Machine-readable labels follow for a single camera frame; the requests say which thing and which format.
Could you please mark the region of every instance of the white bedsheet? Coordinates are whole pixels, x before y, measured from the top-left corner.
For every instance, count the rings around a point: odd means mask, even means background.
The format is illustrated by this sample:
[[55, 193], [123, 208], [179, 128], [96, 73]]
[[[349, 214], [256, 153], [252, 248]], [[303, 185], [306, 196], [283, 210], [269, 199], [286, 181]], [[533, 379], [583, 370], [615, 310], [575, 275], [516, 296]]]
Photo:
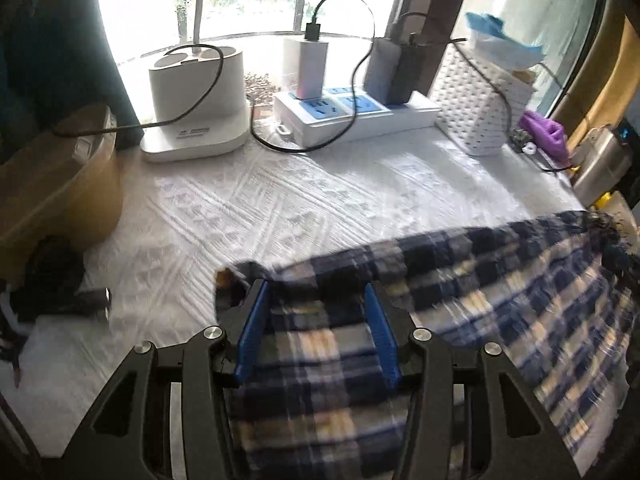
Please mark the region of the white bedsheet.
[[[41, 318], [21, 357], [19, 390], [11, 367], [0, 365], [0, 389], [46, 456], [64, 451], [135, 343], [176, 344], [215, 322], [213, 272], [227, 262], [286, 264], [388, 237], [581, 208], [558, 176], [507, 148], [470, 158], [434, 128], [311, 156], [251, 140], [215, 158], [152, 165], [135, 149], [121, 160], [122, 218], [85, 257], [86, 284], [112, 290], [110, 327]], [[603, 443], [622, 389], [607, 394], [581, 469]]]

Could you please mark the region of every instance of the purple bag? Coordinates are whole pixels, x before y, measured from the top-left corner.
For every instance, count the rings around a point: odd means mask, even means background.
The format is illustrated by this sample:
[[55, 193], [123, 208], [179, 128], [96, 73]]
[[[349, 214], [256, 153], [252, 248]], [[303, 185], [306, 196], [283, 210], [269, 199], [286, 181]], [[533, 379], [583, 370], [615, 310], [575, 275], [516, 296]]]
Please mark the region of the purple bag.
[[569, 164], [569, 150], [562, 124], [546, 119], [539, 113], [525, 110], [519, 125], [533, 137], [536, 146], [554, 161], [561, 166]]

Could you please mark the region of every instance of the blue gripper pad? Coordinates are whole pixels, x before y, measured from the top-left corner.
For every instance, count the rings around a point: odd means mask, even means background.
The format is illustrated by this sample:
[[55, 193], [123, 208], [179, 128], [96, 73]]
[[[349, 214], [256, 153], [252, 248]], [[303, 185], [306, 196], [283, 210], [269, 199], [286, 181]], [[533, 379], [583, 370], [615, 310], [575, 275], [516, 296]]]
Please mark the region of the blue gripper pad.
[[382, 374], [386, 382], [395, 388], [402, 378], [398, 366], [398, 345], [370, 283], [367, 283], [364, 289], [364, 312], [373, 336], [373, 342], [378, 350]]
[[269, 283], [264, 282], [238, 341], [238, 360], [234, 370], [234, 377], [238, 383], [244, 383], [253, 370], [255, 360], [258, 357], [264, 325], [270, 313], [268, 297]]

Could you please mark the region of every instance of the plaid cloth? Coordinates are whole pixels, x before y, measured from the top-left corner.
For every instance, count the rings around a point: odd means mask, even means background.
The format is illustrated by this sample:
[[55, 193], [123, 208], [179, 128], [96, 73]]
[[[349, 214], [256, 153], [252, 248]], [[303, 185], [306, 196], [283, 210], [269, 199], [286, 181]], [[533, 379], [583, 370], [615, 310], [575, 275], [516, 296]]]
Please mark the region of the plaid cloth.
[[218, 312], [256, 278], [273, 308], [255, 373], [228, 392], [254, 478], [358, 479], [393, 471], [408, 396], [385, 384], [364, 321], [364, 286], [457, 346], [503, 345], [575, 454], [624, 358], [636, 304], [600, 264], [612, 219], [563, 212], [361, 246], [269, 270], [218, 273]]

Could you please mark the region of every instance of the white woven basket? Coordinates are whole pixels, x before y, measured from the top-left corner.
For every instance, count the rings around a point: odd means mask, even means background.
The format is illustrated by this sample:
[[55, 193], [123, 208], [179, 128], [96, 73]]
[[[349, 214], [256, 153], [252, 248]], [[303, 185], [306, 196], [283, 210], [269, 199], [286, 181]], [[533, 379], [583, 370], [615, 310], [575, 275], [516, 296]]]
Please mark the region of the white woven basket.
[[[505, 95], [511, 105], [511, 127], [518, 124], [535, 88], [499, 66], [460, 50]], [[436, 124], [469, 155], [495, 155], [506, 142], [507, 111], [504, 101], [471, 68], [452, 45], [433, 83], [431, 100], [442, 111]]]

